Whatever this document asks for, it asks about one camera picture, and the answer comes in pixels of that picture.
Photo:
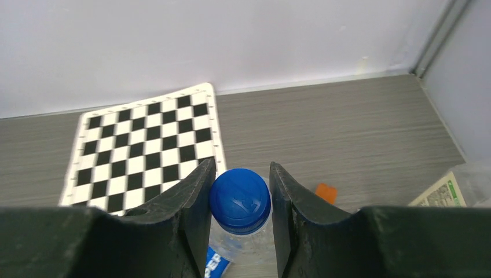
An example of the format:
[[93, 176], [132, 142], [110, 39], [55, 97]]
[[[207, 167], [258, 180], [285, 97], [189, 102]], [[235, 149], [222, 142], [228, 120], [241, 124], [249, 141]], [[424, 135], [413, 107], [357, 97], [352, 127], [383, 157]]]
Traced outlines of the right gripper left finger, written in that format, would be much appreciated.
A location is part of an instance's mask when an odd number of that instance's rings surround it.
[[2, 207], [2, 277], [203, 277], [215, 160], [125, 215]]

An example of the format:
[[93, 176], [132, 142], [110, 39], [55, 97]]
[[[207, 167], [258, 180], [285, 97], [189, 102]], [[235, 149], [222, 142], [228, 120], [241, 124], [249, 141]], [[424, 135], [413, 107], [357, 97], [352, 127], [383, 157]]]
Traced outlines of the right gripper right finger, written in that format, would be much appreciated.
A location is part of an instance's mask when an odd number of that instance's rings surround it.
[[348, 213], [271, 162], [279, 277], [489, 277], [488, 208], [368, 206]]

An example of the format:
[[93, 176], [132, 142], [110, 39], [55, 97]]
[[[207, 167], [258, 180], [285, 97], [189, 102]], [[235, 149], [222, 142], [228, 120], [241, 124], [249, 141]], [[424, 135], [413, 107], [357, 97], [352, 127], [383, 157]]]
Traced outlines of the clear Pepsi bottle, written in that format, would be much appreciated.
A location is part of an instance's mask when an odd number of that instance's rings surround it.
[[[269, 188], [268, 179], [263, 179]], [[212, 215], [209, 246], [216, 254], [232, 263], [258, 265], [274, 262], [276, 253], [272, 227], [272, 206], [266, 223], [249, 235], [234, 235], [225, 231]]]

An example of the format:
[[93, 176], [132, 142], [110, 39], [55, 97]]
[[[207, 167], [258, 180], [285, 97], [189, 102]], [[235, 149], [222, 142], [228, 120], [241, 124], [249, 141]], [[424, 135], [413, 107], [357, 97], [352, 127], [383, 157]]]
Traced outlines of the blue cap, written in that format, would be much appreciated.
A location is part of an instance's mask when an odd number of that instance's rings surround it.
[[266, 181], [244, 168], [228, 170], [213, 182], [209, 204], [217, 223], [234, 235], [249, 235], [260, 229], [272, 206]]

